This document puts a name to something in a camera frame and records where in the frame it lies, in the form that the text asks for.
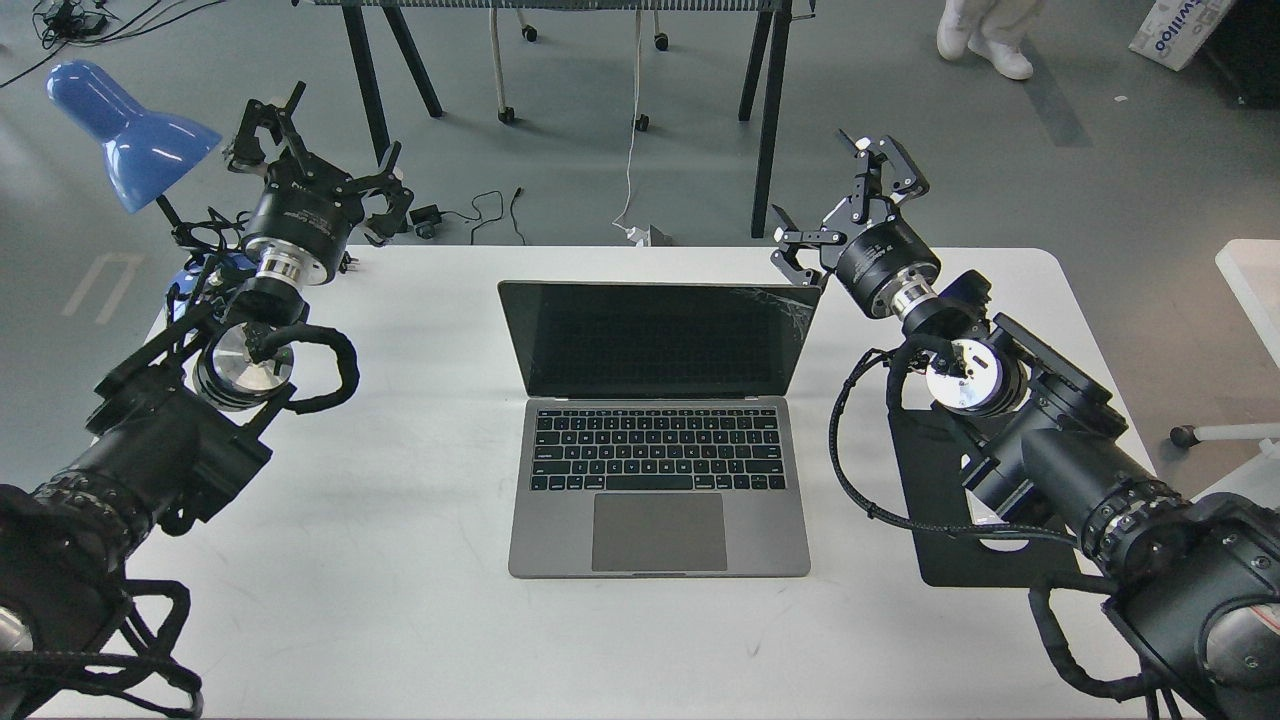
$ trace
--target laptop keyboard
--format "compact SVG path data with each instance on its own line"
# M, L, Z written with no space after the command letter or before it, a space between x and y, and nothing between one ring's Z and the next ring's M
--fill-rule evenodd
M774 407L538 411L535 491L786 487Z

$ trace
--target black table leg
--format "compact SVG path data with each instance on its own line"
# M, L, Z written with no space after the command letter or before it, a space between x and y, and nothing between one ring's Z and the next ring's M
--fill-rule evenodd
M751 104L755 102L755 86L760 82L760 65L764 64L764 44L769 38L769 23L773 13L758 13L755 35L751 36L751 56L746 61L746 79L742 81L742 99L737 104L737 119L751 119Z
M369 33L365 32L365 17L353 5L342 6L342 19L347 24L347 40L351 42L351 59L356 63L356 79L360 82L360 97L365 101L365 118L369 119L369 138L374 141L374 161L381 163L392 146L387 132L387 115L383 113L383 99L378 92L378 77L374 74L374 55L369 50Z
M440 108L440 100L435 96L435 88L431 87L431 78L426 74L426 67L422 64L422 56L417 53L417 45L413 44L413 36L408 33L404 12L392 6L384 6L383 12L387 14L387 24L392 27L396 42L401 46L401 54L404 55L408 74L413 76L413 85L417 86L417 92L422 96L422 102L426 104L426 111L433 118L439 118L444 114L444 109Z
M778 140L778 109L782 106L782 73L791 29L791 1L776 13L769 38L769 70L764 79L764 119L760 126L760 156L755 167L755 204L751 208L751 237L764 237L764 217L773 177L773 147Z

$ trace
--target white pants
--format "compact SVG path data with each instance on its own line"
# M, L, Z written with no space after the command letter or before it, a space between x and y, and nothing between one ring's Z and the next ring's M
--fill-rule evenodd
M992 41L1018 47L1044 8L1044 0L947 0L960 27L975 27Z

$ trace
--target laptop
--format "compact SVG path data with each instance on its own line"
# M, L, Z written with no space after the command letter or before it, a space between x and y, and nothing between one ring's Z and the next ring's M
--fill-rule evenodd
M783 395L815 287L498 283L526 404L517 578L800 577Z

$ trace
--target white shoe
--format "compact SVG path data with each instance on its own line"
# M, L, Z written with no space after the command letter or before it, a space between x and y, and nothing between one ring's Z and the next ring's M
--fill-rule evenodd
M955 8L955 0L947 0L938 20L938 55L952 63L964 58L965 42L973 35L973 18L964 18Z
M1009 79L1027 79L1036 72L1036 68L1032 68L1030 60L1016 47L1005 45L1004 42L992 42L982 32L969 36L969 50L986 58L996 68L997 73Z

